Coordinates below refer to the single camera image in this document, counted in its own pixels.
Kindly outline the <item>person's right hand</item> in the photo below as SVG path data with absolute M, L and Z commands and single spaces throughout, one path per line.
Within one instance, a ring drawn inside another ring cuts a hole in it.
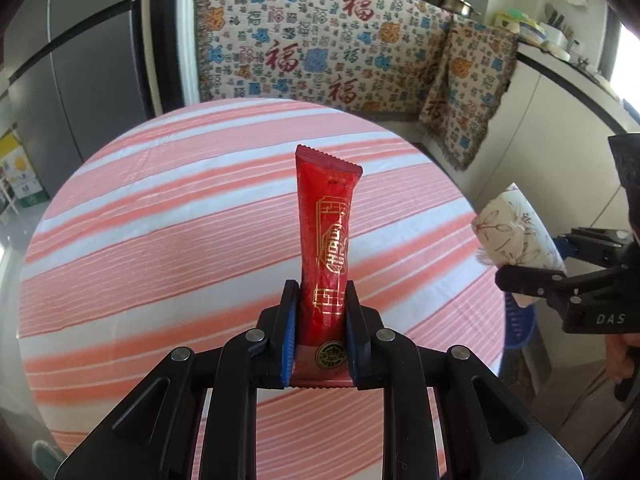
M 628 350 L 639 346 L 639 333 L 605 336 L 606 374 L 616 384 L 634 374 L 634 360 L 629 356 Z

